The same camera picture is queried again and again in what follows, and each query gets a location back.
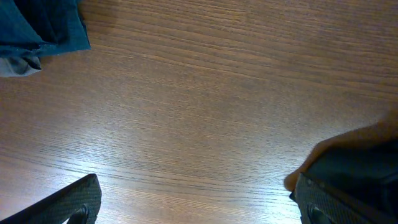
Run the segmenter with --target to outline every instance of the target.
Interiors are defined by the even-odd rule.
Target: blue denim cloth
[[[0,0],[0,57],[43,57],[90,48],[77,0]]]

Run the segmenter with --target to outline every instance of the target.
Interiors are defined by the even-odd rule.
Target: wooden table
[[[81,11],[92,50],[0,79],[0,219],[96,173],[97,223],[300,223],[284,177],[397,106],[395,1]]]

